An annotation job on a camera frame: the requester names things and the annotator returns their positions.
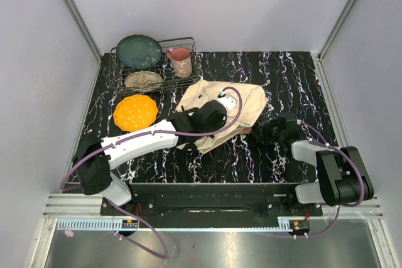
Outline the cream canvas student bag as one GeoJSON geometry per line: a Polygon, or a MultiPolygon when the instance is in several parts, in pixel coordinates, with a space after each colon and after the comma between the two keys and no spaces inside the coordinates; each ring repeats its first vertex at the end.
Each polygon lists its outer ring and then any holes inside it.
{"type": "Polygon", "coordinates": [[[195,141],[195,146],[200,153],[205,154],[240,134],[243,130],[251,128],[268,103],[265,91],[259,85],[199,80],[186,89],[176,111],[183,112],[194,107],[200,108],[208,101],[217,100],[219,92],[225,87],[234,87],[239,91],[242,98],[241,114],[234,125],[227,130],[216,134],[213,138],[203,137],[195,141]]]}

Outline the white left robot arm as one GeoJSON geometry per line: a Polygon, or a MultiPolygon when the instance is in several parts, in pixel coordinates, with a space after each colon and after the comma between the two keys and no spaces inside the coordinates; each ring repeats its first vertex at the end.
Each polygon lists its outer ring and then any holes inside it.
{"type": "Polygon", "coordinates": [[[88,138],[77,149],[73,162],[82,193],[101,195],[111,200],[121,215],[131,214],[136,200],[128,184],[112,171],[131,159],[160,149],[171,149],[208,136],[216,138],[228,123],[229,112],[236,104],[235,100],[221,97],[201,107],[176,112],[134,133],[103,139],[88,138]]]}

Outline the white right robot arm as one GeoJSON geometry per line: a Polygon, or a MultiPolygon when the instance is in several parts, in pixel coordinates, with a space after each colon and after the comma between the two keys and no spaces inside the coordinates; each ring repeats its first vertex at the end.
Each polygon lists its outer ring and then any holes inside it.
{"type": "Polygon", "coordinates": [[[322,134],[294,114],[257,121],[251,135],[265,146],[282,147],[289,158],[314,166],[317,180],[296,186],[285,200],[291,215],[300,215],[308,204],[359,206],[374,197],[374,187],[358,149],[335,147],[322,134]]]}

